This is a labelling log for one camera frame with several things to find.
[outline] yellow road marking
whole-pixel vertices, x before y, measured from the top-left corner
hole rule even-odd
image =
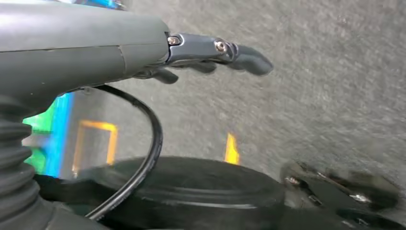
[[[107,123],[107,122],[81,120],[79,123],[79,128],[78,128],[78,136],[76,138],[75,154],[73,155],[72,172],[75,176],[78,174],[78,171],[79,171],[85,127],[97,128],[97,129],[106,130],[106,131],[110,132],[109,147],[108,147],[108,151],[107,151],[106,163],[107,164],[114,163],[115,149],[117,146],[117,135],[118,135],[117,127],[115,125],[113,125],[111,123]]]
[[[226,156],[224,161],[230,164],[239,164],[240,155],[237,151],[237,141],[236,138],[231,134],[227,134],[227,146],[226,146]]]

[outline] gray pavement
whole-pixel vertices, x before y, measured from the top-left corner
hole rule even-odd
[[[159,115],[164,155],[221,160],[231,132],[241,163],[274,178],[284,162],[302,160],[383,174],[405,191],[405,1],[133,0],[127,5],[161,17],[173,32],[253,46],[275,65],[263,78],[220,67],[213,75],[176,71],[181,78],[174,85],[114,83]],[[94,119],[118,125],[118,158],[145,154],[150,130],[139,112],[99,92],[77,93],[76,99],[68,151],[74,151],[77,121]],[[102,163],[106,154],[107,136],[97,135],[84,147],[94,156],[88,165]],[[102,158],[95,157],[98,152]],[[405,223],[401,209],[391,216]]]

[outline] black cable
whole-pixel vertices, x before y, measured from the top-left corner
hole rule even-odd
[[[142,112],[144,112],[149,120],[151,121],[152,125],[152,145],[151,149],[149,150],[148,155],[145,157],[144,161],[142,162],[140,168],[135,172],[135,174],[110,198],[104,201],[101,205],[97,208],[92,210],[90,213],[86,215],[87,218],[98,221],[103,216],[108,213],[109,211],[116,208],[121,202],[127,199],[131,193],[137,189],[140,184],[145,180],[151,170],[155,167],[159,155],[162,150],[162,141],[163,141],[163,132],[162,126],[158,120],[158,117],[155,115],[154,111],[152,111],[146,104],[142,101],[138,100],[134,96],[116,89],[112,86],[102,85],[96,86],[95,89],[102,90],[111,94],[114,94],[129,103],[131,103],[134,107],[137,107]]]

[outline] bolt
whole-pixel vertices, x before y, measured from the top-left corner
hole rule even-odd
[[[286,177],[285,180],[290,184],[300,184],[300,182],[294,177]]]
[[[354,195],[350,195],[350,197],[352,197],[354,200],[358,201],[358,202],[362,202],[362,203],[370,203],[370,199],[368,199],[368,197],[362,195],[362,194],[354,194]]]
[[[171,46],[179,45],[180,39],[178,37],[168,37],[168,44]]]
[[[214,46],[220,53],[225,53],[227,51],[227,45],[224,41],[215,41]]]

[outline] metal bracket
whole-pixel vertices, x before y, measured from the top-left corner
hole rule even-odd
[[[168,38],[167,65],[184,66],[193,62],[232,63],[238,57],[238,46],[223,39],[196,34],[175,34]]]

